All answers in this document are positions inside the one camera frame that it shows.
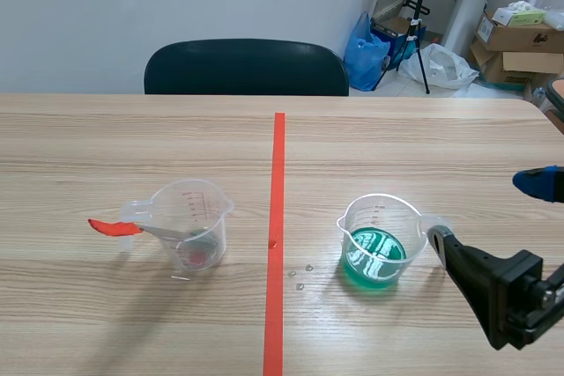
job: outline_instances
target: red tape line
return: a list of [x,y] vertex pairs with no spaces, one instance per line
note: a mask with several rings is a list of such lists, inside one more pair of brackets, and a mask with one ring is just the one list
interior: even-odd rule
[[284,373],[284,168],[286,116],[274,115],[263,376]]

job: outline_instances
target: black stand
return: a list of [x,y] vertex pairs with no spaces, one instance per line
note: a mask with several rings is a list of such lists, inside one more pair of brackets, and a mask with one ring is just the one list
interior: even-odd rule
[[[417,0],[417,4],[415,6],[415,13],[413,14],[412,23],[410,24],[407,37],[405,37],[405,40],[404,40],[404,43],[402,44],[402,47],[397,51],[396,56],[394,56],[391,59],[390,63],[395,62],[396,59],[397,59],[397,56],[401,54],[401,57],[399,59],[399,62],[397,63],[397,67],[396,67],[396,72],[398,72],[399,71],[399,65],[404,60],[405,51],[407,50],[407,45],[409,44],[410,41],[415,41],[415,45],[417,47],[417,56],[419,57],[419,65],[421,66],[421,73],[423,74],[423,81],[425,81],[425,89],[427,91],[427,94],[430,94],[431,91],[429,90],[429,84],[427,83],[427,75],[425,74],[425,67],[423,66],[423,59],[421,59],[421,42],[420,42],[421,19],[419,17],[421,16],[421,8],[422,7],[423,7],[423,0]],[[389,70],[390,70],[390,66],[386,67],[386,69],[384,70],[384,72],[380,76],[380,79],[378,79],[378,82],[376,83],[376,85],[374,86],[372,91],[374,91],[378,87],[378,85],[382,82],[383,78],[385,77],[385,75],[388,73]]]

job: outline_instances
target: floor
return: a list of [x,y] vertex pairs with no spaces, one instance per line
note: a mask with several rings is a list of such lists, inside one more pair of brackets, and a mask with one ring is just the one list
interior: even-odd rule
[[460,90],[430,85],[431,94],[425,93],[425,86],[417,81],[400,77],[397,72],[390,71],[386,74],[380,86],[374,92],[361,92],[351,88],[353,97],[425,97],[425,98],[479,98],[479,99],[523,99],[520,92],[507,92],[487,88],[479,82],[472,83],[469,87]]

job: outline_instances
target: green liquid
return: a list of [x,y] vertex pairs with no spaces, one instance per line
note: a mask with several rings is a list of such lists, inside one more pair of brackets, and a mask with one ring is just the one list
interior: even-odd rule
[[[404,246],[389,232],[378,228],[360,228],[352,238],[370,254],[387,260],[407,257]],[[361,252],[352,242],[343,257],[345,272],[356,284],[367,288],[382,288],[396,282],[393,276],[400,264],[380,262]]]

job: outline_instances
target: blue plastic bag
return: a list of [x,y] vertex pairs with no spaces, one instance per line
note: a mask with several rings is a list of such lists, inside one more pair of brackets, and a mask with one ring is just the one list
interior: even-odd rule
[[352,88],[369,92],[382,74],[390,44],[370,33],[370,17],[364,12],[352,30],[345,51],[345,67]]

